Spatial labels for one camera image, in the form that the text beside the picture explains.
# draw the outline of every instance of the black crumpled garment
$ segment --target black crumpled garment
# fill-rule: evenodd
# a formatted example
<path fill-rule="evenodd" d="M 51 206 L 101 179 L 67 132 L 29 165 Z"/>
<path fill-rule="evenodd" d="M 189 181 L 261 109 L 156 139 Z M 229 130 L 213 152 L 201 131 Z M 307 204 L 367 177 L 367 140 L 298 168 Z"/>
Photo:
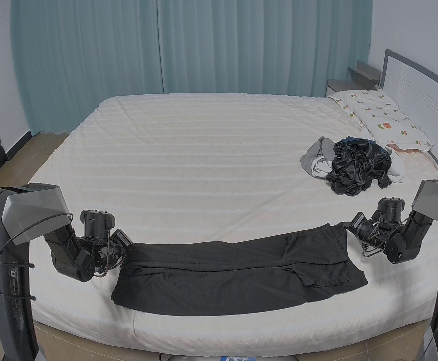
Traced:
<path fill-rule="evenodd" d="M 218 316 L 289 308 L 364 285 L 340 223 L 233 244 L 135 243 L 111 299 L 153 314 Z"/>
<path fill-rule="evenodd" d="M 336 194 L 358 195 L 366 190 L 373 179 L 378 180 L 381 189 L 392 182 L 388 177 L 391 158 L 386 150 L 366 139 L 338 141 L 334 145 L 336 158 L 332 161 L 332 171 L 326 179 Z"/>

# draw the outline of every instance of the bed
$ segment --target bed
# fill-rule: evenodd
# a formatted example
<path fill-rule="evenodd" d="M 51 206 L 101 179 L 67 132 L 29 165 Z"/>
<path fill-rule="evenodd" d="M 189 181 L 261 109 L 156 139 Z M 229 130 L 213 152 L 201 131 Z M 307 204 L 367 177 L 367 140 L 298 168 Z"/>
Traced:
<path fill-rule="evenodd" d="M 381 85 L 406 112 L 416 112 L 411 116 L 423 127 L 423 118 L 431 120 L 436 112 L 422 99 L 421 110 L 417 105 L 411 110 L 411 102 L 418 102 L 418 91 L 411 88 L 415 71 L 424 71 L 405 60 L 386 54 Z M 425 76 L 431 87 L 438 84 Z M 421 98 L 438 103 L 431 92 Z M 359 125 L 330 98 L 114 97 L 70 134 L 31 182 L 60 185 L 76 216 L 89 208 L 113 213 L 116 227 L 134 242 L 239 242 L 351 220 L 358 211 L 370 216 L 382 197 L 403 198 L 407 215 L 421 179 L 438 179 L 435 129 L 424 129 L 435 142 L 431 156 L 400 153 L 404 183 L 385 189 L 373 184 L 347 197 L 308 176 L 299 163 L 320 136 L 334 141 L 362 136 Z M 78 218 L 73 226 L 82 235 Z M 37 239 L 30 245 L 36 264 L 30 271 L 37 298 L 33 314 L 39 322 L 108 345 L 191 356 L 327 350 L 431 316 L 438 284 L 437 222 L 415 261 L 392 265 L 385 256 L 364 258 L 349 233 L 348 254 L 365 272 L 367 286 L 283 310 L 177 317 L 114 305 L 110 295 L 119 269 L 85 284 L 58 274 L 47 244 Z"/>

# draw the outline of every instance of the floor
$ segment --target floor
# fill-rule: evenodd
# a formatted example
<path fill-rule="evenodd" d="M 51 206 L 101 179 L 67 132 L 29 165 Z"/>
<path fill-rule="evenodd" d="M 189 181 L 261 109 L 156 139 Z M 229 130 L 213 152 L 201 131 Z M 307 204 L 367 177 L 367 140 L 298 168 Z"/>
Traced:
<path fill-rule="evenodd" d="M 26 184 L 67 134 L 38 134 L 0 169 L 0 187 Z M 393 330 L 342 348 L 298 355 L 299 361 L 412 361 L 427 322 Z M 158 361 L 159 354 L 99 344 L 35 323 L 47 361 Z M 0 359 L 3 355 L 0 344 Z"/>

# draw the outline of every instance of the headboard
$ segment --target headboard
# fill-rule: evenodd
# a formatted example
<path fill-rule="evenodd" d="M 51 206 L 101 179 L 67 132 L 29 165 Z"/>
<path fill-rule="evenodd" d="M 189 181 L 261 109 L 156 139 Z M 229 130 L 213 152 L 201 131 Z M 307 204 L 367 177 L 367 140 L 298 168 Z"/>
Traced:
<path fill-rule="evenodd" d="M 379 85 L 433 142 L 429 153 L 438 164 L 438 75 L 386 50 Z"/>

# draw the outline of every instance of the pillowcase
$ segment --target pillowcase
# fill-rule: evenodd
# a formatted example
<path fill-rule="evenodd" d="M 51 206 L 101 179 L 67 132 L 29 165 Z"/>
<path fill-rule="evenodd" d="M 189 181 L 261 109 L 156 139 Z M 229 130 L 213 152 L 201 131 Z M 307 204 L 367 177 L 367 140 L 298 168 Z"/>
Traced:
<path fill-rule="evenodd" d="M 401 150 L 429 151 L 432 142 L 416 123 L 404 115 L 382 89 L 339 91 L 328 96 L 367 129 L 372 138 Z"/>

